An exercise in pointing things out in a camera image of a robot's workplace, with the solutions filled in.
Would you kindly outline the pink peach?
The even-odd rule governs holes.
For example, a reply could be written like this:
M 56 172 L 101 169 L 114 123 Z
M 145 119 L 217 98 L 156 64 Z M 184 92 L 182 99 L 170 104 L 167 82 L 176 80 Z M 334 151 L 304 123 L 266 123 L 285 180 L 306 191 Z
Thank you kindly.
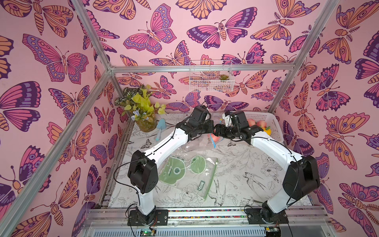
M 256 121 L 254 119 L 250 118 L 247 121 L 248 121 L 249 127 L 256 125 Z
M 258 121 L 258 122 L 256 123 L 256 125 L 257 125 L 258 127 L 262 128 L 262 129 L 266 129 L 266 128 L 267 128 L 267 123 L 266 123 L 266 121 L 264 121 L 264 120 Z
M 210 138 L 213 142 L 217 143 L 221 137 L 218 137 L 218 136 L 214 135 L 213 133 L 211 133 Z

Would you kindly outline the clear blue-zipper zip bag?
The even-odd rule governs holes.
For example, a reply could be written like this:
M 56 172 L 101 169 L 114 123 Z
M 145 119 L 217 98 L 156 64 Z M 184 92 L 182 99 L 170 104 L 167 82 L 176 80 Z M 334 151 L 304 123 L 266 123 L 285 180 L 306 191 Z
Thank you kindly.
M 152 155 L 159 155 L 163 158 L 164 154 L 182 154 L 189 152 L 200 152 L 205 150 L 215 149 L 219 142 L 224 138 L 221 137 L 220 140 L 215 143 L 211 140 L 210 134 L 202 134 L 197 139 L 188 141 L 188 136 L 183 130 L 174 127 L 173 132 L 171 132 L 163 141 L 159 142 L 151 152 Z

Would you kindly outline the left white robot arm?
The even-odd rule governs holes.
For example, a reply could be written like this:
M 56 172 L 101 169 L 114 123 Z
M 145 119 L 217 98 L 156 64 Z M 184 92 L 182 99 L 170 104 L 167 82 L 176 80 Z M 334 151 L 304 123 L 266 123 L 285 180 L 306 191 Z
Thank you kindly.
M 150 225 L 155 222 L 156 205 L 152 190 L 159 181 L 159 166 L 179 147 L 212 132 L 211 115 L 205 106 L 200 105 L 157 145 L 144 152 L 137 150 L 133 153 L 127 176 L 137 190 L 139 204 L 136 213 L 140 223 Z

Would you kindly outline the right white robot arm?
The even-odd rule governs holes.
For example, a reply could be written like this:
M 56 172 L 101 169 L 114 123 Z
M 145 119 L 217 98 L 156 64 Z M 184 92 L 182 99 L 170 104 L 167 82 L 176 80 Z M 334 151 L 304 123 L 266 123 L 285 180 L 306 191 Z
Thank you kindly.
M 318 165 L 313 156 L 292 151 L 271 138 L 263 128 L 250 126 L 243 111 L 226 112 L 223 119 L 224 123 L 214 126 L 215 136 L 246 142 L 265 152 L 286 171 L 282 188 L 262 204 L 264 222 L 271 224 L 279 213 L 320 187 Z

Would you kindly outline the pink peach in basket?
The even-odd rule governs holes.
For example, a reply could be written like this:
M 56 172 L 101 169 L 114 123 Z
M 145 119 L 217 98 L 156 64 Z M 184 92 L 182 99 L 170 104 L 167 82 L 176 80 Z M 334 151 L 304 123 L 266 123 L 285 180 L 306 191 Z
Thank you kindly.
M 250 118 L 247 121 L 248 121 L 249 127 L 256 125 L 256 121 L 254 119 Z

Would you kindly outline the green printed zip bag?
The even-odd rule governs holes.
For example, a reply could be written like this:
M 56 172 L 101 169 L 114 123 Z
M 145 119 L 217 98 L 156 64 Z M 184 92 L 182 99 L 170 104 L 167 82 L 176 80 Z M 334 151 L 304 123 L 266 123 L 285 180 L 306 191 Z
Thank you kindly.
M 205 200 L 211 188 L 218 159 L 199 153 L 169 156 L 159 167 L 159 181 Z

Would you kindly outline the yellow bell pepper toy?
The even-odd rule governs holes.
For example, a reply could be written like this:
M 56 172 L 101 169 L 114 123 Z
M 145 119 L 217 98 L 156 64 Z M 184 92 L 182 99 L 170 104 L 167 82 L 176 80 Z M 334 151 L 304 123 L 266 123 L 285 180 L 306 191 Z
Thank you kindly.
M 271 136 L 271 128 L 269 127 L 263 127 L 264 132 L 268 135 Z

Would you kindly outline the white plastic basket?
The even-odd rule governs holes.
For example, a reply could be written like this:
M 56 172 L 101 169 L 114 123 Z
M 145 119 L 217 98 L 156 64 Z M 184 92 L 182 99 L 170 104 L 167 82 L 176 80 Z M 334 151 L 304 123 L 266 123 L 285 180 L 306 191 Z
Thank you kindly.
M 276 140 L 279 143 L 284 142 L 283 133 L 280 128 L 278 119 L 271 113 L 263 113 L 263 112 L 244 112 L 246 119 L 253 119 L 255 122 L 265 121 L 266 126 L 270 127 L 271 135 L 270 137 Z

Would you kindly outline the potted green plant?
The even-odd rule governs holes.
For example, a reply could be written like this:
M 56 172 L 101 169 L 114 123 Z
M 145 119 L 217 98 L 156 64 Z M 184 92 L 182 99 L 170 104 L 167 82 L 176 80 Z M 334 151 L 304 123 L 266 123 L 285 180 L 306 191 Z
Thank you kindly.
M 157 128 L 158 121 L 156 114 L 165 114 L 166 105 L 152 103 L 152 96 L 149 86 L 130 88 L 123 90 L 121 97 L 115 100 L 115 105 L 122 107 L 122 115 L 128 115 L 142 132 L 150 132 Z

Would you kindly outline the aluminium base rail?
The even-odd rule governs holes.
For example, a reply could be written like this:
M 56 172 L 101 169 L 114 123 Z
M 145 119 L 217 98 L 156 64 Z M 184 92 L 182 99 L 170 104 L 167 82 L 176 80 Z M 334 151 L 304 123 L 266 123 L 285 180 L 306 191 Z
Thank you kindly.
M 293 206 L 268 224 L 255 207 L 159 208 L 143 225 L 134 210 L 93 209 L 81 237 L 335 237 L 320 206 Z

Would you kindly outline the aluminium frame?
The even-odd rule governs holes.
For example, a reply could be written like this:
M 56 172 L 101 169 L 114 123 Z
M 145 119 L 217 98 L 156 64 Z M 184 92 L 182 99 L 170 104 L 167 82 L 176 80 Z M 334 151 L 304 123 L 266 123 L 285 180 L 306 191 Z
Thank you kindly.
M 71 80 L 51 79 L 45 66 L 23 44 L 25 33 L 37 35 L 54 47 L 54 63 L 65 53 L 74 55 L 83 69 Z M 214 65 L 131 66 L 112 65 L 100 43 L 82 1 L 2 1 L 1 2 L 1 174 L 19 168 L 23 154 L 43 155 L 38 169 L 23 185 L 18 179 L 1 184 L 1 198 L 11 202 L 1 206 L 1 236 L 9 237 L 34 201 L 46 200 L 53 190 L 41 191 L 47 177 L 52 184 L 64 181 L 74 170 L 89 166 L 84 160 L 69 161 L 59 167 L 59 158 L 68 143 L 92 121 L 88 113 L 98 104 L 98 95 L 107 83 L 118 95 L 117 73 L 220 71 Z

